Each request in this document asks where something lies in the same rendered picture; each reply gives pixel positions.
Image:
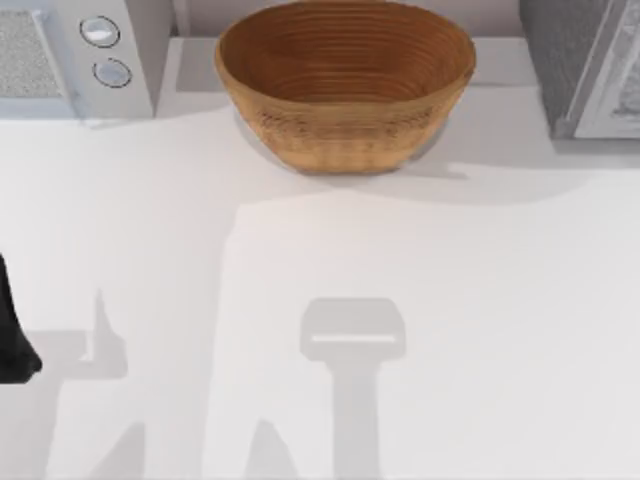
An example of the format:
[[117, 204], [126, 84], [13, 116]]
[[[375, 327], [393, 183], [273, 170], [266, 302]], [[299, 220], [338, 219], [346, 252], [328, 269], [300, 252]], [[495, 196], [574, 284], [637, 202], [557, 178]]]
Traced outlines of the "brown wooden basket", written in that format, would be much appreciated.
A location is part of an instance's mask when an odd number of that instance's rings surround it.
[[474, 74], [459, 25], [392, 0], [297, 0], [218, 38], [214, 62], [240, 117], [306, 173], [394, 170], [445, 124]]

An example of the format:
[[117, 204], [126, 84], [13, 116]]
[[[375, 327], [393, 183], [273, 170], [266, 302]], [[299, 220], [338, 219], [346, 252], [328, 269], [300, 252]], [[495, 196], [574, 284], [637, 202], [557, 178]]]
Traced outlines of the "round microwave knob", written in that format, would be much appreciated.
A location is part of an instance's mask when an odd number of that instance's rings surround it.
[[105, 16], [94, 16], [81, 20], [79, 32], [85, 42], [97, 48], [112, 48], [121, 38], [119, 26]]
[[133, 79], [130, 68], [120, 60], [108, 58], [93, 64], [94, 78], [103, 86], [111, 89], [126, 87]]

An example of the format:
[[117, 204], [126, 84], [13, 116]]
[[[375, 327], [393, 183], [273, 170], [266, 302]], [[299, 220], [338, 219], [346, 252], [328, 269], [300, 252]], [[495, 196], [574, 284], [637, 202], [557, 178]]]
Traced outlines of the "pale microwave oven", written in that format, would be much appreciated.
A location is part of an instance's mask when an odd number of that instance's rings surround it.
[[[80, 21], [94, 16], [119, 26], [114, 47], [81, 37]], [[154, 117], [175, 26], [173, 0], [0, 0], [0, 120]], [[108, 58], [130, 68], [126, 87], [94, 78]]]

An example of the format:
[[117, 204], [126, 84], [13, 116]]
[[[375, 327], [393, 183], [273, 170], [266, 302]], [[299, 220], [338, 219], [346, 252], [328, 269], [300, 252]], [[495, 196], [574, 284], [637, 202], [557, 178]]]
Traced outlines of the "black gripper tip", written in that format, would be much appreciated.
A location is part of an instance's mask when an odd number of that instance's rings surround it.
[[43, 362], [19, 322], [0, 254], [0, 385], [26, 384], [42, 368]]

